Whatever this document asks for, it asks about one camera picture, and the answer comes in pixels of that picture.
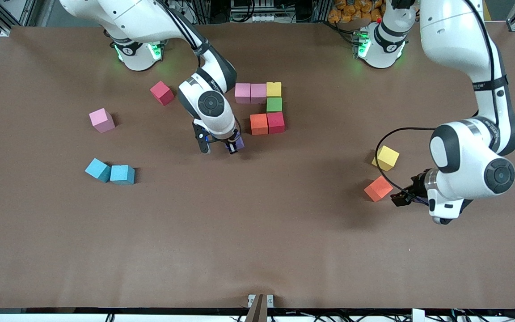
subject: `green cube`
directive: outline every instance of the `green cube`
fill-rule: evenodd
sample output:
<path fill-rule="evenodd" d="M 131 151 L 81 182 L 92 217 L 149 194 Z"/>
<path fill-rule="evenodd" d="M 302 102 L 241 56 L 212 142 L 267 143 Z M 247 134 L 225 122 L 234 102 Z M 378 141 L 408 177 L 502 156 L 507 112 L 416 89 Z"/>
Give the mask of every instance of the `green cube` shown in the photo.
<path fill-rule="evenodd" d="M 280 97 L 268 97 L 266 112 L 281 112 L 283 99 Z"/>

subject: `blue cube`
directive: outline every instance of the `blue cube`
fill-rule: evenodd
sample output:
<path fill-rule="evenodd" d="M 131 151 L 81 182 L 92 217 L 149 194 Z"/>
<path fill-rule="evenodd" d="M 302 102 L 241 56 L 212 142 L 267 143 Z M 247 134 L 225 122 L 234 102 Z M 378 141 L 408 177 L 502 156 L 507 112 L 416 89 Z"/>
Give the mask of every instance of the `blue cube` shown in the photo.
<path fill-rule="evenodd" d="M 110 167 L 98 159 L 93 159 L 85 172 L 102 182 L 107 182 L 110 178 Z"/>
<path fill-rule="evenodd" d="M 135 169 L 130 165 L 113 165 L 110 172 L 110 181 L 117 185 L 134 185 Z"/>

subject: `yellow cube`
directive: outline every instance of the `yellow cube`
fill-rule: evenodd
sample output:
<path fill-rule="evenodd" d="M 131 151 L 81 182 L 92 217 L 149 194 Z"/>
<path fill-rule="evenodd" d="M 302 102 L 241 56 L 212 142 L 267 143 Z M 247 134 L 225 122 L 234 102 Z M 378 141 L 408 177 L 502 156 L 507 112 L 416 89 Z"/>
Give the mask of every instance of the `yellow cube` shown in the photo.
<path fill-rule="evenodd" d="M 395 166 L 397 159 L 399 157 L 399 153 L 394 149 L 383 145 L 380 147 L 379 151 L 376 153 L 376 157 L 379 159 L 379 167 L 384 171 L 389 171 Z M 375 159 L 372 159 L 372 165 L 376 167 Z"/>
<path fill-rule="evenodd" d="M 267 82 L 266 83 L 267 97 L 282 97 L 282 83 L 281 82 Z"/>

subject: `foam block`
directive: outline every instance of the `foam block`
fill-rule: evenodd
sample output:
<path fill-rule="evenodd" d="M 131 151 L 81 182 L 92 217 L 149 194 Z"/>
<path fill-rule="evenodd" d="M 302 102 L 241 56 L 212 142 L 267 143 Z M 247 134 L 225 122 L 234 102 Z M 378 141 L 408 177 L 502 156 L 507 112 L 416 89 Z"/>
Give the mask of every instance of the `foam block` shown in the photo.
<path fill-rule="evenodd" d="M 377 202 L 383 199 L 393 187 L 386 181 L 383 176 L 376 178 L 368 187 L 364 189 L 364 192 L 368 194 L 368 196 L 374 201 Z"/>
<path fill-rule="evenodd" d="M 100 133 L 104 133 L 114 128 L 113 118 L 112 116 L 110 116 L 109 112 L 107 112 L 104 108 L 101 108 L 100 110 L 95 110 L 94 112 L 89 114 L 89 117 L 91 124 Z"/>
<path fill-rule="evenodd" d="M 236 103 L 237 104 L 252 104 L 251 100 L 252 84 L 237 82 L 236 83 Z"/>
<path fill-rule="evenodd" d="M 236 148 L 239 150 L 239 149 L 242 149 L 242 148 L 245 148 L 245 145 L 244 145 L 244 141 L 243 139 L 240 137 L 237 138 L 236 140 Z"/>
<path fill-rule="evenodd" d="M 282 83 L 281 82 L 267 82 L 267 97 L 282 97 Z"/>
<path fill-rule="evenodd" d="M 267 126 L 270 129 L 270 134 L 284 133 L 286 131 L 286 123 L 283 120 L 283 113 L 268 113 Z"/>
<path fill-rule="evenodd" d="M 110 178 L 111 169 L 100 160 L 93 159 L 84 171 L 99 181 L 107 182 Z"/>
<path fill-rule="evenodd" d="M 267 99 L 266 84 L 252 84 L 251 102 L 252 104 L 265 104 Z"/>
<path fill-rule="evenodd" d="M 134 185 L 135 169 L 130 165 L 113 165 L 110 172 L 110 181 L 117 185 Z"/>
<path fill-rule="evenodd" d="M 281 112 L 282 111 L 283 98 L 280 97 L 268 97 L 266 112 Z"/>
<path fill-rule="evenodd" d="M 174 94 L 164 84 L 163 82 L 159 81 L 156 83 L 156 85 L 152 86 L 151 93 L 154 95 L 156 100 L 160 102 L 160 104 L 166 106 L 168 103 L 170 103 L 174 99 Z"/>
<path fill-rule="evenodd" d="M 267 114 L 252 114 L 249 116 L 252 135 L 267 134 Z"/>
<path fill-rule="evenodd" d="M 376 153 L 376 157 L 379 159 L 379 167 L 384 171 L 389 171 L 395 166 L 397 159 L 399 157 L 399 153 L 394 149 L 383 145 Z M 376 161 L 372 159 L 372 165 L 376 167 Z"/>

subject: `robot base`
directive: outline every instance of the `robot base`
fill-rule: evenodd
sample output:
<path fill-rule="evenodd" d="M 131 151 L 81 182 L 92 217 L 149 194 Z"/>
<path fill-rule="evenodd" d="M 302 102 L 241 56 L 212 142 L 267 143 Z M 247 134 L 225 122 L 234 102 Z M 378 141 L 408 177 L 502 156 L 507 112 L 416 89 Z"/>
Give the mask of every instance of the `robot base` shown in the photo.
<path fill-rule="evenodd" d="M 361 46 L 353 47 L 353 54 L 359 59 L 363 59 L 368 65 L 375 68 L 388 68 L 391 67 L 395 61 L 402 55 L 402 49 L 405 46 L 397 47 L 395 51 L 387 53 L 384 49 L 374 40 L 375 28 L 378 26 L 377 22 L 372 22 L 368 26 L 360 29 L 361 33 L 368 35 L 368 43 Z"/>
<path fill-rule="evenodd" d="M 166 43 L 143 43 L 135 52 L 116 48 L 118 59 L 122 61 L 128 69 L 132 71 L 145 71 L 152 67 L 157 61 L 162 60 L 164 45 Z"/>

